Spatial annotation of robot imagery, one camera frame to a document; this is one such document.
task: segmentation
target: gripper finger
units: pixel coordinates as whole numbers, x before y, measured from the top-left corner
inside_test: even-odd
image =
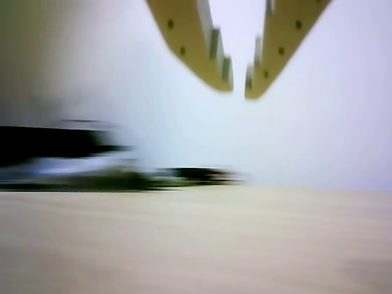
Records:
[[[169,49],[210,87],[233,89],[232,60],[213,27],[208,0],[147,0]]]
[[[330,0],[267,0],[263,37],[256,38],[245,98],[259,98],[282,72]]]

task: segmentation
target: screw hole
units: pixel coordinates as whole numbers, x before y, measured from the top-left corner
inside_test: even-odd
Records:
[[[167,27],[169,29],[173,29],[174,28],[174,21],[173,20],[168,20],[167,21]]]
[[[295,22],[295,27],[296,27],[296,29],[302,29],[302,22],[300,20],[297,20]]]

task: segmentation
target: wooden table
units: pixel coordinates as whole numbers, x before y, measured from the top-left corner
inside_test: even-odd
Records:
[[[390,294],[392,193],[0,193],[0,293]]]

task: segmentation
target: white wall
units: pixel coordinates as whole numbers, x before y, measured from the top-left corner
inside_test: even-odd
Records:
[[[149,166],[231,165],[263,184],[392,189],[391,1],[335,0],[257,102],[243,99],[243,86],[264,1],[210,1],[233,58],[231,94],[209,89],[167,50],[144,0],[51,3],[65,2],[71,22],[54,17],[62,25],[41,51],[51,59],[39,83],[2,88],[21,112],[30,89],[47,92],[64,116],[120,124]],[[2,81],[29,85],[10,73]]]

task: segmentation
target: blurry object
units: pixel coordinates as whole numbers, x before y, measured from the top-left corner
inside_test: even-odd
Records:
[[[64,123],[71,124],[65,128]],[[106,122],[61,124],[63,128],[2,127],[8,144],[2,149],[0,184],[72,185],[79,178],[137,172],[133,147],[115,142]]]
[[[154,190],[156,186],[150,178],[135,171],[112,171],[94,176],[75,176],[71,179],[74,190],[113,190],[116,192]]]
[[[219,168],[179,167],[160,170],[160,176],[167,181],[188,185],[230,184],[236,181],[236,174]]]
[[[170,168],[160,168],[151,175],[151,178],[158,187],[176,187],[183,185],[183,179],[177,175],[175,170]]]

